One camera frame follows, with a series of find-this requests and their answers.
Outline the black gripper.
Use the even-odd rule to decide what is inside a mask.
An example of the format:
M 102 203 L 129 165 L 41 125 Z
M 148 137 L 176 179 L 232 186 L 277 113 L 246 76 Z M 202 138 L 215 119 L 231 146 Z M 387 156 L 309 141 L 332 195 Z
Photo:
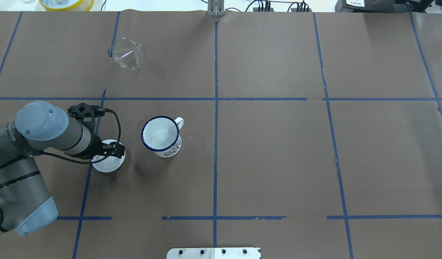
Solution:
M 81 152 L 81 159 L 92 159 L 97 155 L 122 159 L 124 158 L 124 151 L 125 146 L 120 142 L 102 142 L 98 135 L 92 134 L 89 145 Z

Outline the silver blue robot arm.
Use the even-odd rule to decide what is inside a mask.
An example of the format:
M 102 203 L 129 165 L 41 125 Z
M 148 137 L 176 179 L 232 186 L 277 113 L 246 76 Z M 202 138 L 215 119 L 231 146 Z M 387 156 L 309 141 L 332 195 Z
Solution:
M 46 155 L 77 164 L 122 158 L 120 136 L 104 143 L 95 133 L 96 118 L 114 110 L 81 103 L 67 112 L 46 101 L 33 101 L 0 126 L 0 235 L 32 234 L 59 216 L 55 199 L 35 157 Z

